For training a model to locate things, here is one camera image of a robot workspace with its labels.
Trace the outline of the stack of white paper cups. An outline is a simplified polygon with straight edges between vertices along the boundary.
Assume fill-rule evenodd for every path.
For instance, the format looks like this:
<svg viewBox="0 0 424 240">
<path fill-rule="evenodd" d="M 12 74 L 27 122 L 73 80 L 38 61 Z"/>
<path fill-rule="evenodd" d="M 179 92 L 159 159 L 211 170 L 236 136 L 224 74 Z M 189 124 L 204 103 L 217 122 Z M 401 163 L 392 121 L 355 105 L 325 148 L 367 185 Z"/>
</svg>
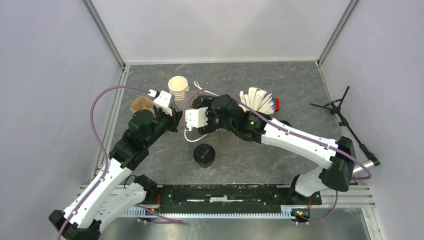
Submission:
<svg viewBox="0 0 424 240">
<path fill-rule="evenodd" d="M 188 80 L 183 76 L 173 76 L 168 81 L 168 89 L 174 96 L 176 106 L 183 110 L 187 103 L 185 93 L 189 91 Z"/>
</svg>

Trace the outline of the brown paper takeout bag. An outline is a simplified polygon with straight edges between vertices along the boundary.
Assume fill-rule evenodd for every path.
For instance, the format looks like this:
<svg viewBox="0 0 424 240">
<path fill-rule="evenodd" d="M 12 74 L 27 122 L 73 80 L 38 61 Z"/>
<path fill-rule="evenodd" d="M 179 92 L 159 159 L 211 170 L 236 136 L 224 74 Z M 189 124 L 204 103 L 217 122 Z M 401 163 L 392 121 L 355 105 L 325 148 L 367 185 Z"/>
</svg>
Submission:
<svg viewBox="0 0 424 240">
<path fill-rule="evenodd" d="M 219 97 L 220 95 L 227 94 L 227 92 L 219 88 L 213 88 L 213 87 L 202 88 L 198 81 L 194 81 L 193 84 L 195 86 L 196 91 L 184 92 L 184 106 L 182 108 L 182 113 L 183 113 L 182 120 L 183 120 L 183 126 L 184 126 L 183 136 L 184 136 L 184 139 L 189 143 L 195 143 L 200 141 L 205 136 L 207 136 L 208 133 L 196 139 L 189 139 L 188 132 L 201 129 L 203 127 L 212 126 L 211 123 L 208 123 L 208 116 L 207 116 L 208 106 L 195 107 L 194 101 L 200 98 L 207 98 L 207 97 L 216 98 L 216 97 Z"/>
</svg>

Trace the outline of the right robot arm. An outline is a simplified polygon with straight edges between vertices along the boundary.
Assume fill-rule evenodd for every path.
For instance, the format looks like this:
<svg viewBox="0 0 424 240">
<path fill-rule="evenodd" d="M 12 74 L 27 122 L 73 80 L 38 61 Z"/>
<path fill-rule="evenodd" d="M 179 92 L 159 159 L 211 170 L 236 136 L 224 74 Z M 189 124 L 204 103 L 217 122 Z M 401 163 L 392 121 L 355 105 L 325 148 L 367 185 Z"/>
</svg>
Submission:
<svg viewBox="0 0 424 240">
<path fill-rule="evenodd" d="M 315 136 L 295 129 L 264 113 L 243 110 L 229 95 L 201 96 L 191 104 L 205 110 L 207 122 L 200 134 L 223 129 L 246 142 L 256 142 L 288 150 L 315 164 L 317 168 L 296 176 L 289 189 L 289 199 L 302 204 L 315 192 L 329 188 L 347 192 L 353 176 L 355 155 L 353 141 Z"/>
</svg>

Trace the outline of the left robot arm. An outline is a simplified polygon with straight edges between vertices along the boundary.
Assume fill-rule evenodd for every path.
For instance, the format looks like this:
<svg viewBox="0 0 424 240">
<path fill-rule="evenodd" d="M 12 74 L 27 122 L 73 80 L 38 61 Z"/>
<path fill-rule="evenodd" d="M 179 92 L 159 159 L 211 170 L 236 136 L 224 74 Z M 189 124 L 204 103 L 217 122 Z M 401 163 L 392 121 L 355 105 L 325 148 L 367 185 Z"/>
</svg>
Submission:
<svg viewBox="0 0 424 240">
<path fill-rule="evenodd" d="M 132 206 L 153 203 L 157 190 L 147 177 L 136 177 L 127 189 L 110 198 L 111 193 L 149 155 L 149 147 L 165 132 L 178 132 L 183 112 L 170 113 L 157 108 L 139 110 L 128 122 L 128 129 L 108 155 L 106 165 L 82 192 L 64 210 L 54 210 L 49 221 L 58 230 L 58 239 L 97 240 L 116 218 Z"/>
</svg>

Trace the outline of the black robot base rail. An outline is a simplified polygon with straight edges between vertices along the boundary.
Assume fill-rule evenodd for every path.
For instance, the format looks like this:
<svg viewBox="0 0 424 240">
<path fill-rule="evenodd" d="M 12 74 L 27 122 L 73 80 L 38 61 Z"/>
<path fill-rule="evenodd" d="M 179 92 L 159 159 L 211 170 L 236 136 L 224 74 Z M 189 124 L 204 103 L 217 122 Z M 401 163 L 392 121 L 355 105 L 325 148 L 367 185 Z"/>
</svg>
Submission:
<svg viewBox="0 0 424 240">
<path fill-rule="evenodd" d="M 162 214 L 276 214 L 281 206 L 321 205 L 317 191 L 300 196 L 278 184 L 164 184 L 147 192 L 143 205 Z"/>
</svg>

